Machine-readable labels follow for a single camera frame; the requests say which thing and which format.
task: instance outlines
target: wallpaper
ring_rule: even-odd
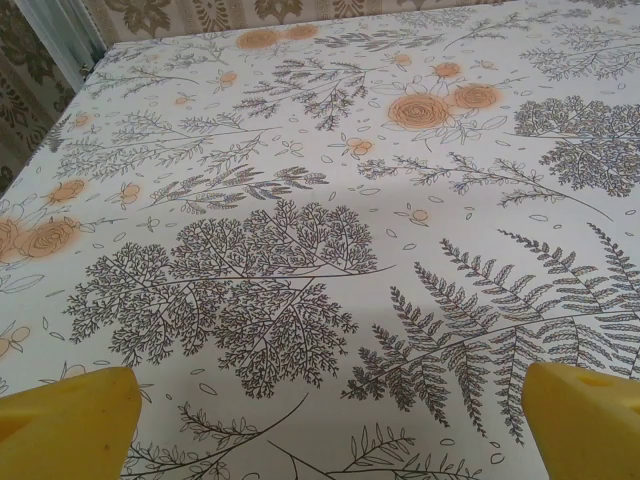
[[[0,202],[0,391],[132,366],[123,479],[546,478],[528,365],[640,378],[639,15],[116,45]]]
[[[105,43],[500,0],[82,0]]]
[[[0,0],[0,195],[73,90],[13,0]]]

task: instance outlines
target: flower print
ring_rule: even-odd
[[[14,242],[18,238],[18,227],[11,220],[0,220],[0,260],[13,250]]]
[[[251,30],[236,39],[236,45],[243,50],[257,50],[274,45],[278,41],[278,34],[269,29]]]
[[[447,104],[429,94],[407,95],[389,108],[389,118],[408,130],[423,130],[442,125],[449,117]]]
[[[411,218],[409,221],[415,225],[420,225],[421,227],[428,227],[427,219],[429,218],[429,214],[424,210],[414,210],[411,212]]]
[[[487,108],[498,101],[498,91],[491,85],[467,85],[453,93],[453,101],[461,108]]]
[[[178,94],[180,95],[178,98],[176,98],[175,100],[175,104],[182,107],[184,105],[187,105],[189,102],[193,102],[194,97],[193,95],[187,95],[186,93],[182,93],[182,92],[178,92]]]
[[[401,67],[408,67],[411,65],[411,57],[404,53],[399,55],[395,55],[392,59],[392,62],[396,65],[400,65]]]
[[[307,38],[315,37],[318,33],[318,27],[315,25],[297,25],[284,32],[284,38],[289,40],[305,40]]]
[[[74,124],[76,128],[89,126],[91,124],[91,115],[87,113],[78,113]]]
[[[62,203],[67,200],[72,200],[76,198],[80,192],[84,189],[84,181],[82,180],[71,180],[70,182],[61,183],[57,189],[47,195],[45,198],[49,199],[48,205],[53,205],[54,203]]]
[[[222,88],[230,87],[231,85],[233,85],[235,83],[237,78],[238,78],[238,75],[236,75],[233,72],[225,73],[225,74],[220,76],[220,86]]]
[[[457,63],[441,63],[434,67],[435,74],[439,77],[454,77],[460,73],[460,65]]]
[[[361,155],[366,155],[367,153],[369,153],[369,150],[371,149],[371,147],[373,147],[373,144],[366,140],[362,140],[361,138],[353,137],[347,140],[347,146],[351,149],[352,153],[356,157],[360,157]]]
[[[127,208],[125,205],[131,205],[138,199],[138,193],[140,193],[140,187],[138,185],[134,185],[132,183],[122,184],[122,189],[120,190],[120,202],[123,210],[126,210]]]
[[[63,221],[49,223],[20,235],[14,244],[20,254],[30,258],[41,258],[62,249],[75,233],[76,222],[65,217]]]
[[[484,68],[485,70],[497,70],[495,64],[490,62],[489,60],[476,60],[476,64],[473,65],[470,69],[473,68]]]
[[[0,358],[6,355],[10,348],[18,350],[20,353],[24,351],[21,343],[31,334],[31,329],[29,327],[16,328],[13,333],[9,335],[14,325],[15,322],[11,323],[11,325],[0,334]]]

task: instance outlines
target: leaf sprig print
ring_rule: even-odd
[[[497,158],[490,168],[478,167],[473,157],[465,157],[455,153],[450,154],[452,167],[442,165],[430,166],[427,160],[409,158],[396,155],[396,165],[388,166],[385,160],[367,160],[358,164],[358,172],[370,180],[377,180],[387,176],[396,176],[400,173],[415,175],[411,182],[415,186],[429,186],[438,180],[449,178],[452,173],[461,174],[459,181],[451,180],[451,190],[459,195],[465,195],[473,186],[485,185],[514,185],[520,184],[524,188],[517,188],[512,192],[502,192],[502,198],[498,202],[501,207],[519,205],[525,200],[543,200],[556,203],[559,200],[568,199],[590,208],[613,221],[606,213],[589,205],[578,198],[553,190],[540,183],[544,178],[535,170],[525,172],[524,164]]]
[[[221,168],[242,163],[257,153],[258,146],[266,145],[261,134],[270,129],[245,129],[242,118],[227,114],[187,117],[174,128],[150,111],[127,113],[117,124],[120,129],[107,141],[99,135],[66,141],[61,147],[65,153],[57,177],[79,175],[105,180],[124,175],[148,160],[168,167],[193,158],[206,164],[208,172],[219,173]],[[225,150],[211,148],[216,137],[247,134],[253,134],[253,138],[233,143]]]
[[[249,111],[250,117],[270,118],[278,112],[284,100],[304,105],[304,113],[319,119],[318,130],[335,130],[340,119],[350,114],[357,98],[365,98],[365,79],[378,68],[363,68],[354,63],[331,62],[326,65],[316,59],[284,60],[273,72],[276,80],[261,80],[246,91],[255,95],[243,99],[234,108]],[[275,97],[272,100],[261,95]]]
[[[432,454],[422,459],[420,452],[414,454],[411,451],[415,447],[415,438],[407,436],[404,428],[400,429],[400,432],[394,432],[391,427],[383,429],[379,423],[375,425],[375,435],[369,434],[365,426],[358,438],[351,437],[353,461],[336,470],[322,470],[276,443],[269,443],[289,457],[294,472],[298,472],[298,466],[304,465],[326,478],[336,478],[336,475],[387,473],[388,478],[394,479],[479,480],[478,475],[482,473],[481,469],[471,472],[469,467],[465,466],[465,459],[460,460],[457,466],[450,463],[448,454],[442,458],[439,465],[433,461]]]
[[[595,76],[618,78],[633,73],[640,62],[637,31],[602,30],[598,26],[555,27],[553,36],[566,49],[535,48],[521,55],[551,80]]]
[[[310,190],[313,185],[329,183],[325,175],[309,172],[304,167],[284,168],[266,180],[259,179],[263,174],[248,165],[237,165],[212,178],[195,175],[182,181],[172,181],[151,194],[153,203],[146,208],[180,202],[180,211],[202,215],[208,210],[235,208],[249,197],[280,200],[283,195],[290,194],[292,188]]]
[[[128,243],[88,267],[65,310],[75,317],[71,341],[115,324],[110,349],[136,366],[145,355],[160,364],[177,344],[194,355],[213,336],[226,350],[220,367],[258,398],[284,379],[319,386],[323,372],[336,374],[342,335],[357,325],[316,280],[377,271],[369,227],[354,212],[278,200],[272,214],[244,222],[192,223],[178,241],[171,256]]]
[[[598,272],[593,265],[576,264],[575,252],[566,254],[545,242],[501,230],[535,255],[548,277],[542,284],[536,284],[532,274],[509,282],[515,265],[507,264],[496,273],[496,259],[483,264],[480,256],[462,253],[443,239],[444,255],[458,272],[466,272],[473,280],[477,293],[469,297],[455,283],[416,264],[418,280],[435,298],[444,319],[434,312],[424,315],[392,286],[391,301],[407,340],[374,325],[382,352],[360,348],[363,366],[354,367],[354,378],[348,381],[343,398],[364,400],[372,396],[380,400],[388,392],[401,410],[414,407],[419,398],[434,418],[448,427],[450,384],[456,382],[472,424],[486,436],[484,385],[493,381],[500,387],[497,404],[505,425],[516,443],[524,445],[520,403],[524,375],[532,362],[611,369],[638,378],[640,271],[618,244],[600,228],[589,225],[604,247],[613,275]],[[567,313],[551,313],[558,308]],[[583,323],[590,318],[597,323]]]

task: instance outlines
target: leaf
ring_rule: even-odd
[[[462,136],[462,130],[453,130],[447,133],[444,137],[442,137],[442,140],[440,140],[440,143],[451,143],[458,140],[461,136]]]
[[[394,132],[404,132],[406,130],[402,125],[399,125],[396,122],[383,123],[381,127]]]
[[[218,395],[218,392],[216,392],[212,387],[210,387],[206,383],[199,383],[198,388],[200,388],[200,390],[202,390],[207,395]]]
[[[507,117],[506,115],[501,115],[499,117],[493,117],[490,118],[489,120],[487,120],[486,122],[484,122],[482,124],[482,127],[480,127],[482,130],[493,130],[494,128],[498,128],[501,127],[502,125],[504,125],[507,121]]]
[[[10,293],[18,293],[26,290],[28,288],[36,285],[40,280],[44,278],[44,275],[30,275],[28,277],[23,277],[18,280],[14,280],[6,285],[0,287],[0,292],[10,294]]]

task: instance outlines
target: botanical print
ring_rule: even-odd
[[[553,36],[562,40],[562,50],[536,48],[521,55],[550,79],[589,75],[616,79],[638,66],[640,35],[635,26],[625,32],[618,27],[561,25],[554,28]]]
[[[94,278],[69,298],[66,313],[76,317],[71,340],[88,338],[115,315],[121,328],[111,350],[136,366],[145,353],[159,364],[176,340],[193,355],[213,336],[231,350],[220,367],[236,368],[257,398],[273,395],[285,378],[320,386],[322,371],[336,374],[335,354],[345,354],[347,345],[336,329],[349,334],[357,325],[314,280],[376,272],[369,228],[356,214],[279,200],[272,214],[257,210],[244,222],[192,223],[178,240],[173,260],[160,245],[131,243],[98,259],[87,270]]]
[[[640,379],[637,7],[129,3],[212,31],[114,46],[0,200],[0,394],[131,366],[123,479],[511,480],[532,362]]]
[[[509,279],[515,265],[494,270],[496,259],[483,263],[479,255],[472,258],[443,239],[444,255],[458,265],[458,271],[467,272],[465,277],[477,279],[473,281],[477,292],[467,296],[464,288],[417,261],[415,274],[439,305],[439,317],[444,320],[433,312],[423,316],[400,288],[392,286],[393,308],[407,340],[374,325],[383,353],[360,348],[365,367],[354,368],[354,380],[349,380],[343,397],[364,400],[371,395],[379,400],[388,390],[398,408],[409,411],[419,399],[438,422],[449,426],[452,420],[446,406],[453,387],[447,386],[457,381],[473,426],[486,437],[483,385],[492,381],[504,387],[497,393],[497,402],[509,433],[524,444],[520,401],[524,375],[532,362],[611,369],[631,378],[637,373],[639,339],[612,332],[635,331],[626,322],[640,319],[640,270],[600,228],[589,227],[605,246],[607,270],[615,275],[594,276],[598,268],[576,263],[575,252],[565,254],[561,247],[554,250],[546,242],[500,231],[544,262],[547,283],[535,287],[529,286],[535,275]],[[581,323],[591,315],[599,322],[597,328]],[[615,360],[629,367],[612,365]]]
[[[540,163],[549,165],[561,184],[627,197],[640,183],[640,105],[585,103],[578,95],[549,98],[526,102],[515,120],[517,135],[557,139]]]

